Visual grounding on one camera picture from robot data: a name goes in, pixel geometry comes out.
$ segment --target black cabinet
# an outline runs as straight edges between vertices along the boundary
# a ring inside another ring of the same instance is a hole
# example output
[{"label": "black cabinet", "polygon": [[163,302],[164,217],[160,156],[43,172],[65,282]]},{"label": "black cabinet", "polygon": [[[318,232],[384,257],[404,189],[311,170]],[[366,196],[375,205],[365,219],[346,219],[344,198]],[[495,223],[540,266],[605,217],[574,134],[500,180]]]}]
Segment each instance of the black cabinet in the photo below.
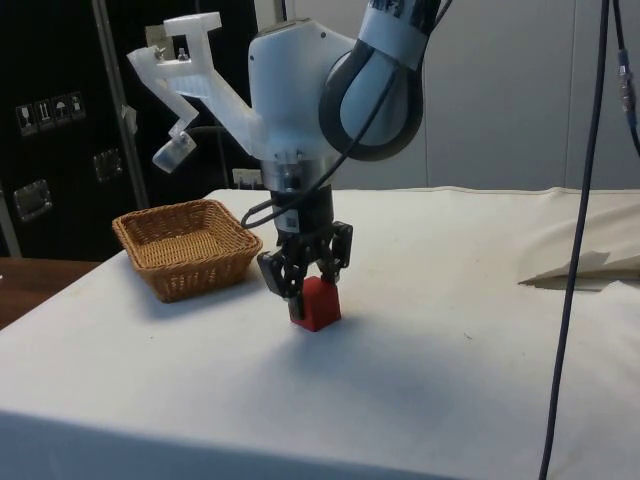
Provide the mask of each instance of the black cabinet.
[{"label": "black cabinet", "polygon": [[136,203],[91,2],[0,2],[0,31],[0,181],[22,254],[104,260]]},{"label": "black cabinet", "polygon": [[[146,45],[146,26],[192,14],[194,2],[94,3],[108,13],[121,73],[118,83],[138,111],[139,160],[131,154],[134,142],[119,128],[121,105],[112,94],[118,72],[108,76],[114,69],[107,67],[109,47],[99,35],[109,29],[96,26],[102,14],[94,12],[92,2],[0,2],[3,61],[9,69],[0,99],[0,183],[25,257],[105,260],[119,250],[113,218],[147,203],[200,198],[229,186],[231,169],[257,166],[221,134],[197,138],[200,148],[174,175],[156,169],[151,158],[168,141],[175,118],[142,86],[126,54]],[[214,61],[248,101],[247,52],[256,33],[253,0],[201,4],[203,10],[221,12],[224,28],[211,34]],[[196,125],[213,124],[215,119],[198,107],[202,115]],[[0,239],[0,255],[6,254],[5,243]]]}]

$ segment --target cable connector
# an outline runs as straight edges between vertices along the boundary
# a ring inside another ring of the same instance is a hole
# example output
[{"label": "cable connector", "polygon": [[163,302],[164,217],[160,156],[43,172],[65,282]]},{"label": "cable connector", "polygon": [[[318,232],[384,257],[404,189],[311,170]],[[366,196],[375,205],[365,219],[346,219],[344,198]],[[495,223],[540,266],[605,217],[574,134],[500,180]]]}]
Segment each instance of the cable connector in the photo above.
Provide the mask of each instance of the cable connector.
[{"label": "cable connector", "polygon": [[633,129],[638,127],[638,117],[636,113],[637,97],[635,87],[633,85],[633,72],[629,64],[629,52],[627,49],[618,52],[618,77],[620,78],[620,98],[622,99],[622,108],[627,114],[627,122]]}]

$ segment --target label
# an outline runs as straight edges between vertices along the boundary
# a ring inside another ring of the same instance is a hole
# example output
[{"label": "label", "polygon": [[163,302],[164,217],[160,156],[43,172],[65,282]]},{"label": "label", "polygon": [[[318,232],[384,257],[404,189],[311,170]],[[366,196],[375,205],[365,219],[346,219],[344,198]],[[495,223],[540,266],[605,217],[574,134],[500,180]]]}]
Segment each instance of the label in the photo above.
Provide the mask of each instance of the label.
[{"label": "label", "polygon": [[53,109],[49,100],[40,100],[33,105],[40,130],[47,130],[56,126]]},{"label": "label", "polygon": [[73,120],[81,120],[87,116],[84,108],[84,100],[80,92],[70,93],[68,97],[69,111]]},{"label": "label", "polygon": [[22,105],[16,107],[16,117],[18,118],[18,126],[23,137],[38,133],[38,123],[33,111],[33,105]]},{"label": "label", "polygon": [[69,100],[66,96],[62,95],[55,97],[52,102],[53,114],[58,125],[64,125],[71,121],[71,111],[69,109]]}]

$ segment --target black cable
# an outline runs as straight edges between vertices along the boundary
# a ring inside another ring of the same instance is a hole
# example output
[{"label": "black cable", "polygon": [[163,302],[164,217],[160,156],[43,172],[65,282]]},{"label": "black cable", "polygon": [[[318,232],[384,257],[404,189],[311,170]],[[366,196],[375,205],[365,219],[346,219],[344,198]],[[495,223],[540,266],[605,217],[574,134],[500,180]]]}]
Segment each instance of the black cable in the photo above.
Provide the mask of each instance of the black cable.
[{"label": "black cable", "polygon": [[640,156],[640,138],[638,138],[638,131],[635,128],[631,129],[631,139],[633,140],[633,145],[636,147],[638,156]]},{"label": "black cable", "polygon": [[247,214],[242,218],[241,224],[242,224],[243,228],[251,229],[251,228],[261,227],[262,225],[265,225],[266,223],[269,223],[271,220],[275,220],[276,218],[280,217],[281,215],[285,214],[286,212],[288,212],[290,210],[294,210],[295,208],[297,208],[301,204],[303,204],[312,194],[317,192],[322,187],[322,185],[324,185],[325,182],[327,180],[329,180],[333,176],[333,174],[338,171],[338,169],[342,166],[342,164],[349,158],[349,154],[351,153],[351,151],[357,145],[360,144],[360,141],[364,138],[364,136],[369,131],[369,128],[371,127],[371,124],[374,122],[374,120],[378,116],[378,112],[380,112],[380,109],[382,108],[382,105],[384,104],[385,100],[387,99],[387,96],[389,95],[389,92],[391,91],[391,88],[393,87],[393,84],[396,81],[396,78],[398,76],[399,70],[400,70],[400,67],[398,65],[396,65],[396,67],[393,70],[393,72],[391,72],[391,76],[389,77],[389,80],[387,81],[387,84],[385,85],[384,90],[382,90],[382,92],[380,93],[380,97],[378,98],[378,101],[376,102],[375,106],[373,107],[373,110],[371,111],[371,114],[367,118],[367,121],[365,122],[364,126],[362,127],[362,129],[360,130],[358,135],[356,135],[356,137],[353,139],[353,141],[351,142],[349,147],[347,147],[347,149],[344,152],[342,152],[342,155],[340,155],[340,158],[338,158],[338,160],[333,164],[333,166],[316,183],[314,183],[308,190],[306,190],[304,193],[302,193],[300,196],[298,196],[295,200],[293,200],[289,204],[287,204],[284,207],[282,207],[281,209],[279,209],[277,212],[273,212],[272,214],[267,215],[266,217],[261,218],[260,220],[258,220],[256,222],[248,223],[249,219],[252,216],[254,216],[255,214],[257,214],[257,213],[259,213],[259,212],[261,212],[263,210],[266,210],[269,207],[272,207],[273,206],[273,201],[264,202],[263,204],[257,205],[255,207],[253,207],[252,209],[250,209],[247,212]]},{"label": "black cable", "polygon": [[214,125],[205,125],[203,127],[191,127],[187,128],[185,132],[189,135],[208,135],[208,134],[218,134],[218,133],[228,133],[227,129],[222,126],[214,126]]},{"label": "black cable", "polygon": [[571,308],[573,306],[573,296],[576,289],[576,279],[578,277],[578,267],[580,265],[580,251],[582,250],[582,240],[587,222],[587,212],[589,209],[589,197],[591,194],[591,180],[593,177],[593,164],[598,142],[598,131],[600,129],[600,117],[602,113],[602,98],[604,93],[604,80],[607,60],[607,39],[609,31],[609,7],[610,0],[602,0],[602,11],[600,13],[600,41],[598,46],[598,73],[595,89],[595,99],[593,102],[593,116],[591,118],[591,131],[589,133],[589,146],[587,149],[587,159],[584,169],[584,180],[582,184],[582,195],[580,198],[580,212],[578,224],[576,226],[576,236],[571,254],[571,266],[569,268],[569,278],[567,280],[567,291],[562,312],[562,325],[560,328],[560,338],[558,341],[558,353],[553,373],[553,385],[551,389],[551,402],[549,406],[549,422],[547,425],[547,436],[544,447],[542,466],[540,467],[540,480],[546,480],[551,462],[551,452],[555,437],[556,417],[558,413],[558,401],[560,398],[560,384],[562,381],[562,368],[564,356],[569,337],[569,326],[571,323]]},{"label": "black cable", "polygon": [[447,12],[449,11],[449,8],[451,8],[452,3],[453,3],[453,0],[447,0],[447,3],[445,3],[442,6],[442,8],[440,9],[440,13],[438,13],[438,16],[436,17],[436,22],[433,25],[434,30],[440,24],[444,16],[447,14]]},{"label": "black cable", "polygon": [[613,0],[613,13],[616,18],[616,35],[618,37],[618,50],[626,48],[624,42],[624,29],[622,27],[622,14],[620,13],[620,0]]},{"label": "black cable", "polygon": [[[624,58],[624,62],[621,61],[621,67],[624,65],[627,69],[629,69],[629,57],[627,53],[627,48],[624,40],[624,27],[622,25],[622,13],[620,12],[620,0],[613,0],[613,13],[616,20],[616,35],[618,37],[618,50]],[[633,92],[633,84],[629,83],[628,88],[631,90],[631,95],[635,97],[635,93]],[[631,139],[633,140],[633,146],[636,149],[636,153],[640,157],[640,139],[638,138],[638,130],[637,130],[637,120],[636,120],[636,105],[635,98],[632,98],[630,102],[625,102],[623,100],[623,104],[625,104],[625,111],[627,113],[627,121],[629,123],[629,131],[631,132]]]}]

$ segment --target screw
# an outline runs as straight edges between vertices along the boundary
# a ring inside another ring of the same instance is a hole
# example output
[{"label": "screw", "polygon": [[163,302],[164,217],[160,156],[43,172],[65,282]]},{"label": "screw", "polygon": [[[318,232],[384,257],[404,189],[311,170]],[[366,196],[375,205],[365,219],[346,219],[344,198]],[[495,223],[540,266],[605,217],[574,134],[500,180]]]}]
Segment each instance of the screw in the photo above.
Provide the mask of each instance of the screw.
[{"label": "screw", "polygon": [[178,60],[180,60],[181,62],[186,62],[187,60],[189,60],[189,55],[184,48],[178,50]]},{"label": "screw", "polygon": [[156,56],[156,58],[158,60],[164,60],[164,52],[166,52],[166,51],[167,51],[166,48],[158,48],[158,47],[156,47],[156,49],[153,52],[153,54]]}]

